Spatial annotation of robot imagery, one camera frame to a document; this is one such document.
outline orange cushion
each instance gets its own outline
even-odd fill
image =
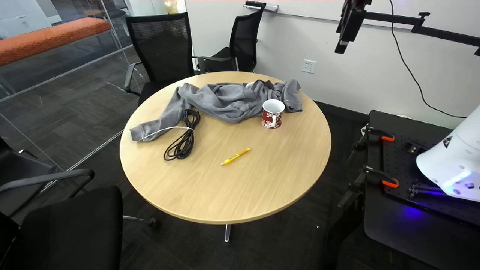
[[[106,20],[87,17],[0,40],[0,66],[107,30]]]

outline red mug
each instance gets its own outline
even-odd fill
[[[282,125],[283,110],[285,104],[277,99],[269,99],[264,102],[264,115],[262,124],[266,128],[279,128]]]

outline gray sweatshirt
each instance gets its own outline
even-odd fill
[[[169,129],[157,131],[176,126],[183,118],[185,110],[192,107],[230,123],[238,123],[250,117],[261,116],[263,102],[268,99],[283,101],[287,112],[301,111],[299,89],[300,84],[297,80],[275,84],[270,81],[257,80],[253,85],[250,83],[248,87],[247,83],[220,83],[205,85],[202,88],[184,84],[175,89],[172,99],[159,119],[142,123],[130,129],[132,140],[143,142],[155,140]]]

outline yellow pen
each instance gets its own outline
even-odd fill
[[[220,164],[220,166],[223,166],[223,165],[227,165],[227,164],[230,164],[232,163],[236,158],[238,158],[239,156],[245,154],[246,152],[250,151],[251,148],[247,148],[245,150],[243,150],[242,152],[236,154],[235,156],[233,156],[232,158],[228,159],[228,160],[225,160],[224,162],[222,162],[222,164]]]

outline wall outlet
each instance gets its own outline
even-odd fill
[[[317,61],[304,59],[305,63],[303,65],[302,71],[308,73],[315,73],[315,67],[317,66]]]

